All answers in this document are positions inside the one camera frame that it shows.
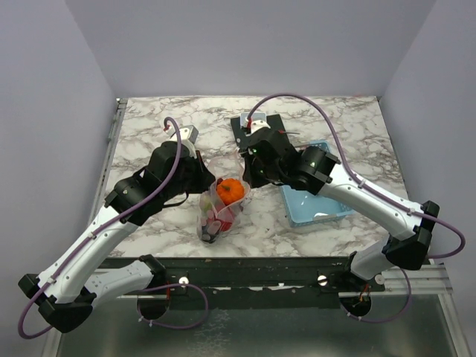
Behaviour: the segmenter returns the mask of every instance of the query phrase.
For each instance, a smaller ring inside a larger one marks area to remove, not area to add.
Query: silver bolt
[[[375,282],[376,282],[377,284],[379,284],[379,285],[384,285],[384,283],[385,283],[385,278],[384,278],[384,276],[383,276],[382,274],[377,274],[377,275],[375,276]]]
[[[180,279],[178,279],[178,283],[179,284],[188,284],[189,281],[188,281],[188,277],[181,277]]]
[[[327,277],[325,275],[319,275],[318,276],[318,284],[320,286],[325,286],[327,285]]]

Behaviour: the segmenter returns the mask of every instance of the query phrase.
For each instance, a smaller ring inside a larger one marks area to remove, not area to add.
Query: marble countertop
[[[146,165],[151,152],[167,139],[163,120],[170,116],[180,125],[199,130],[196,148],[205,160],[235,150],[230,118],[247,112],[258,97],[150,97],[132,98],[120,130],[117,149],[106,184],[115,182]],[[375,97],[313,97],[335,125],[352,168],[403,198],[407,193],[399,166]],[[292,144],[324,139],[337,153],[324,120],[308,104],[296,99],[274,99],[260,111],[281,114]],[[290,228],[279,188],[262,187],[251,192],[241,223],[214,244],[196,234],[198,196],[180,207],[168,208],[151,217],[112,252],[113,257],[327,257],[348,255],[373,244],[388,233],[359,213],[339,222]]]

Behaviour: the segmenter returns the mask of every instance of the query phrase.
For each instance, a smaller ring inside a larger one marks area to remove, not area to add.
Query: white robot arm
[[[244,179],[252,188],[269,183],[287,184],[295,190],[320,194],[352,207],[389,232],[390,239],[385,238],[351,256],[350,276],[370,280],[392,266],[417,270],[423,264],[434,222],[421,216],[437,217],[440,208],[433,202],[421,205],[398,197],[354,172],[355,177],[351,177],[336,156],[318,147],[298,152],[286,135],[271,129],[264,120],[252,123],[244,159]],[[409,208],[411,214],[391,205],[388,199]]]
[[[179,135],[174,132],[154,150],[147,166],[115,185],[90,226],[55,263],[40,274],[26,274],[19,281],[22,291],[39,305],[40,314],[51,326],[69,332],[101,303],[151,284],[167,283],[164,267],[151,255],[106,274],[93,273],[150,216],[178,205],[166,205],[167,201],[184,193],[202,193],[215,181],[195,151],[197,135],[194,126],[182,127]],[[178,159],[172,173],[174,180],[167,183],[174,159]],[[154,196],[161,185],[164,189]]]

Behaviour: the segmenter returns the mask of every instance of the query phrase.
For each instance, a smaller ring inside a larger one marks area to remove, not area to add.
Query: white wall
[[[382,95],[434,0],[66,0],[118,97]]]
[[[85,227],[115,98],[63,0],[3,1],[0,48],[0,354],[40,356],[16,333],[16,284]],[[31,315],[28,332],[45,326]]]
[[[382,98],[413,199],[440,203],[466,249],[446,260],[466,337],[476,354],[476,1],[438,0]],[[457,246],[444,228],[433,252]]]

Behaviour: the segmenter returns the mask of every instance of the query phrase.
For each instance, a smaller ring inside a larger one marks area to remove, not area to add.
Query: blue container
[[[324,140],[311,141],[309,145],[330,152],[329,144]],[[292,228],[338,221],[354,213],[347,205],[323,196],[314,196],[307,191],[296,191],[290,186],[280,187],[284,207]]]

